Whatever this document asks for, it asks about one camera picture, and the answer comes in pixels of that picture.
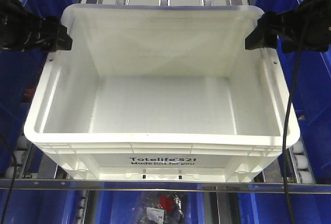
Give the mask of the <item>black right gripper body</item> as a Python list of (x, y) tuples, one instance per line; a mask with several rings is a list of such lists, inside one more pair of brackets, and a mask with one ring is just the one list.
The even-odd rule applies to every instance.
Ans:
[(330, 46), (330, 0), (303, 0), (295, 9), (277, 14), (283, 53), (326, 52)]

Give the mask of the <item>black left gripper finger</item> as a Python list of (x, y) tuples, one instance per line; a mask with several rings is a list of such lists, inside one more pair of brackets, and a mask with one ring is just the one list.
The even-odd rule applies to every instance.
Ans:
[(61, 20), (56, 16), (47, 16), (46, 33), (54, 40), (66, 40), (68, 37), (67, 28), (62, 25)]
[(71, 49), (72, 38), (67, 34), (48, 41), (48, 44), (45, 47), (46, 52), (70, 51)]

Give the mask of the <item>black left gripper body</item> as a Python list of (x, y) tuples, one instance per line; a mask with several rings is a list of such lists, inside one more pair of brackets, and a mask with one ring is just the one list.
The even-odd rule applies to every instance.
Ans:
[(19, 0), (1, 0), (1, 50), (26, 52), (48, 46), (44, 19)]

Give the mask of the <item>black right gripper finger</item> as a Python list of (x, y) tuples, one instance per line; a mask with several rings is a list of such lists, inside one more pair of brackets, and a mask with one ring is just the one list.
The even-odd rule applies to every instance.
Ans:
[(264, 36), (277, 36), (276, 27), (278, 26), (279, 14), (276, 12), (266, 12), (258, 19), (258, 34)]
[(245, 49), (255, 50), (262, 48), (276, 49), (276, 35), (266, 32), (252, 32), (245, 38)]

